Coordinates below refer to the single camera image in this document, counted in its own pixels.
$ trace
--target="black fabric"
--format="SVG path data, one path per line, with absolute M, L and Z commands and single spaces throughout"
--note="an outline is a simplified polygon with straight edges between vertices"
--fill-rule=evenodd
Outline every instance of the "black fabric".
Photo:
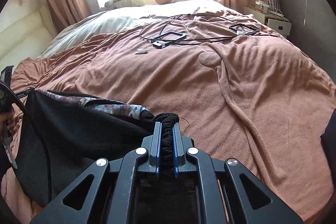
M 8 159 L 5 147 L 0 144 L 0 178 L 6 174 L 7 170 L 12 167 L 11 162 Z
M 321 144 L 327 157 L 331 177 L 336 186 L 336 109 L 334 110 L 324 133 L 321 135 Z
M 313 224 L 334 224 L 336 221 L 336 194 L 335 192 L 323 208 L 323 211 L 315 219 Z
M 0 195 L 0 223 L 3 224 L 20 224 L 19 220 L 14 216 L 11 209 Z
M 152 121 L 124 121 L 103 112 L 29 93 L 26 108 L 42 135 L 51 163 L 52 198 L 98 158 L 115 160 L 138 148 L 152 134 Z M 25 194 L 40 206 L 48 203 L 47 164 L 41 142 L 23 118 L 15 170 Z

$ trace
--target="metal screw head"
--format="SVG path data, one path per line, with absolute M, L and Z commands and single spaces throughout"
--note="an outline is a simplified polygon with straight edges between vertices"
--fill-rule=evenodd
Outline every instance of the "metal screw head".
M 143 148 L 143 147 L 139 147 L 136 149 L 135 151 L 138 155 L 143 155 L 147 152 L 147 149 Z
M 106 159 L 98 159 L 98 160 L 96 161 L 96 164 L 97 164 L 98 166 L 104 166 L 104 165 L 107 164 L 107 160 L 106 160 Z
M 188 149 L 188 153 L 191 154 L 191 155 L 195 155 L 198 153 L 198 149 L 195 148 L 195 147 L 191 147 Z
M 238 164 L 238 161 L 236 159 L 228 159 L 226 162 L 228 165 L 231 166 L 236 166 Z

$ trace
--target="black cable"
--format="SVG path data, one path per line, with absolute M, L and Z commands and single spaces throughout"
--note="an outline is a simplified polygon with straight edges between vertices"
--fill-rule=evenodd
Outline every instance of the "black cable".
M 190 126 L 190 123 L 188 122 L 187 119 L 184 119 L 184 118 L 182 118 L 182 117 L 179 117 L 179 118 L 185 120 L 185 121 L 188 123 L 188 126 L 184 129 L 184 132 L 185 132 L 185 131 L 187 130 L 187 128 Z
M 172 20 L 170 20 L 169 22 L 167 22 L 161 29 L 160 31 L 160 35 L 162 34 L 164 28 L 169 25 L 171 22 L 173 22 L 174 20 L 177 20 L 179 19 L 181 16 L 191 16 L 191 15 L 198 15 L 198 14 L 180 14 L 180 15 L 174 15 L 174 16 L 170 16 L 170 17 L 165 17 L 165 18 L 162 18 L 161 20 L 164 20 L 164 19 L 169 19 L 169 18 L 173 18 L 173 17 L 176 17 Z M 227 21 L 230 21 L 230 22 L 233 22 L 234 24 L 238 24 L 236 23 L 235 21 L 229 19 L 229 18 L 226 18 L 226 17 L 222 17 L 222 16 L 217 16 L 217 17 L 220 17 L 224 20 L 227 20 Z M 171 43 L 171 44 L 175 44 L 175 45 L 181 45 L 181 46 L 195 46 L 195 45 L 200 45 L 204 42 L 200 42 L 200 43 L 179 43 L 179 42 L 183 42 L 183 41 L 203 41 L 203 40 L 211 40 L 209 41 L 209 43 L 214 43 L 214 42 L 222 42 L 224 40 L 228 40 L 228 39 L 233 39 L 237 36 L 231 36 L 231 37 L 207 37 L 207 38 L 193 38 L 193 39 L 181 39 L 181 40 L 176 40 L 176 39 L 160 39 L 160 38 L 156 38 L 156 39 L 152 39 L 152 38 L 148 38 L 148 37 L 144 37 L 142 36 L 142 33 L 145 29 L 142 29 L 139 33 L 139 36 L 142 38 L 142 39 L 145 39 L 145 40 L 150 40 L 150 41 L 162 41 L 162 42 L 168 42 L 168 43 Z M 271 34 L 261 34 L 261 35 L 256 35 L 254 32 L 252 32 L 253 34 L 246 34 L 246 35 L 254 35 L 254 36 L 272 36 L 272 37 L 278 37 L 276 35 L 271 35 Z

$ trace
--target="fleece blanket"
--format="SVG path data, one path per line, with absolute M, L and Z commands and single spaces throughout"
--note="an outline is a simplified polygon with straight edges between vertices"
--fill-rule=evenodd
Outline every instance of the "fleece blanket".
M 197 148 L 216 159 L 237 158 L 309 221 L 333 192 L 320 135 L 336 108 L 336 86 L 300 49 L 253 18 L 229 10 L 215 15 L 180 17 L 165 31 L 187 38 L 232 36 L 230 19 L 261 32 L 157 49 L 139 36 L 141 30 L 145 37 L 158 36 L 169 22 L 156 21 L 96 35 L 48 59 L 25 59 L 12 88 L 82 92 L 144 105 L 154 114 L 177 113 L 190 123 L 181 119 L 181 132 Z M 138 48 L 148 53 L 135 54 Z M 14 155 L 21 120 L 16 109 Z M 23 224 L 41 210 L 12 170 L 2 179 L 1 193 Z

